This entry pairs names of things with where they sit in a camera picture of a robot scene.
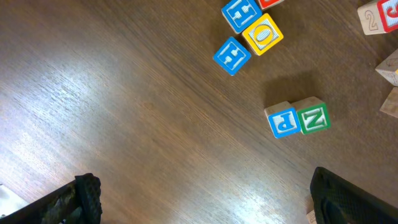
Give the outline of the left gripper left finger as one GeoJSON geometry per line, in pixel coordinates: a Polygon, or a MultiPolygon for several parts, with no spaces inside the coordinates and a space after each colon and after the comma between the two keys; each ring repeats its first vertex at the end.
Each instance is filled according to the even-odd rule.
{"type": "Polygon", "coordinates": [[[100,224],[101,182],[92,173],[75,176],[75,180],[50,194],[1,218],[2,224],[100,224]]]}

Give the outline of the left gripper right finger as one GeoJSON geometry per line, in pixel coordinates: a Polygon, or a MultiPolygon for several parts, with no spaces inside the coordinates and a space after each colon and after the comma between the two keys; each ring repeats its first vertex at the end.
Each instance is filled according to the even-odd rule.
{"type": "Polygon", "coordinates": [[[397,224],[397,208],[334,174],[317,167],[310,184],[319,224],[397,224]]]}

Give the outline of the green R block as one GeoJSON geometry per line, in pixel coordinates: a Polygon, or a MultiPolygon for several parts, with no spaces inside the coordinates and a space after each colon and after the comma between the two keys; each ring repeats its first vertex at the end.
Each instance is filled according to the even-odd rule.
{"type": "Polygon", "coordinates": [[[317,224],[317,220],[316,220],[316,216],[315,216],[315,211],[314,211],[314,210],[312,210],[311,212],[309,212],[309,213],[306,215],[306,218],[307,218],[309,224],[317,224]]]}

